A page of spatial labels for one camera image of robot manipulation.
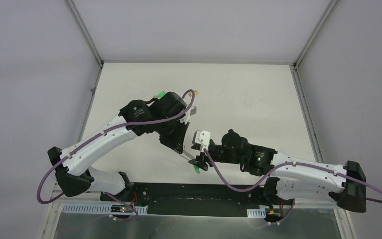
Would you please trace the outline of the large wire keyring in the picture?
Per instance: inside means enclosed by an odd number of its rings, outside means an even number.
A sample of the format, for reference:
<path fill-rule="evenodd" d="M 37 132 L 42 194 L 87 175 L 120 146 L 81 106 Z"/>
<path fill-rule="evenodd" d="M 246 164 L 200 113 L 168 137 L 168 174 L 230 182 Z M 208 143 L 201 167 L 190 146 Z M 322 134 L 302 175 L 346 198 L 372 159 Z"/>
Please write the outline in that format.
<path fill-rule="evenodd" d="M 185 159 L 187 162 L 195 160 L 195 157 L 193 155 L 191 155 L 189 152 L 187 152 L 186 150 L 183 150 L 182 153 L 180 154 L 180 156 L 183 159 Z"/>

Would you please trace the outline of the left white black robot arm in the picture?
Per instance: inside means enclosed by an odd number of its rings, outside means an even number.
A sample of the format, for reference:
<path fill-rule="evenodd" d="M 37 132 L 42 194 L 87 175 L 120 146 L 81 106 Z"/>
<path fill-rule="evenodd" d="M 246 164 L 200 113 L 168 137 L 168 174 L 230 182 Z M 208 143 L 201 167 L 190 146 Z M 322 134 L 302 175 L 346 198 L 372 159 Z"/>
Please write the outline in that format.
<path fill-rule="evenodd" d="M 186 103 L 183 96 L 167 92 L 160 98 L 131 100 L 101 129 L 86 139 L 64 149 L 48 150 L 55 177 L 62 195 L 74 197 L 86 191 L 110 193 L 119 201 L 132 194 L 131 182 L 124 172 L 104 172 L 92 165 L 117 148 L 143 134 L 157 133 L 160 144 L 178 154 L 189 125 L 190 109 L 195 99 Z"/>

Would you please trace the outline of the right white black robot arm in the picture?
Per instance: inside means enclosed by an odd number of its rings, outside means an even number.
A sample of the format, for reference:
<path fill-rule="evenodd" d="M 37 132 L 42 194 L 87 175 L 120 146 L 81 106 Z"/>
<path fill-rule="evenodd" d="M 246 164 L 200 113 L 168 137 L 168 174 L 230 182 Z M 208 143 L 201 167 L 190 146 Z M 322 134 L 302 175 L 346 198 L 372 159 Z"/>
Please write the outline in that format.
<path fill-rule="evenodd" d="M 263 199 L 270 206 L 279 200 L 312 199 L 334 202 L 339 208 L 364 213 L 366 176 L 359 163 L 323 164 L 295 158 L 272 148 L 253 145 L 233 130 L 221 144 L 208 131 L 197 131 L 192 149 L 200 155 L 189 163 L 207 171 L 215 162 L 236 164 L 243 173 L 260 177 Z"/>

